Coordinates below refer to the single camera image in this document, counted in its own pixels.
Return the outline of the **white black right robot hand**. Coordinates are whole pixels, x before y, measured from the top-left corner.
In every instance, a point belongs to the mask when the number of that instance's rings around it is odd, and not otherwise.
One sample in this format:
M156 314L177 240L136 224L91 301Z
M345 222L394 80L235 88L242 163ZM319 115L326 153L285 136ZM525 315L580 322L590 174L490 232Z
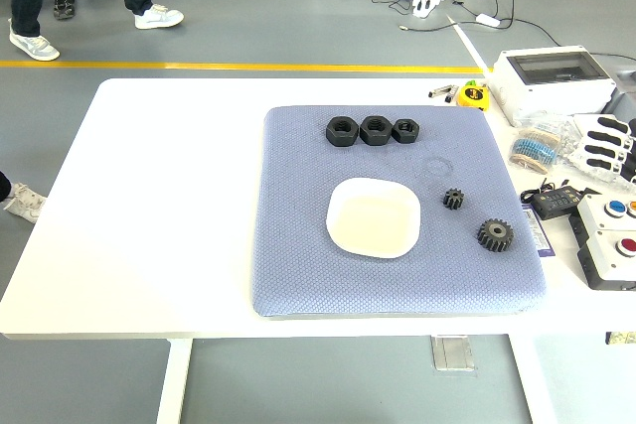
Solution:
M606 182L635 184L635 136L614 115L576 114L580 139L569 155L581 171Z

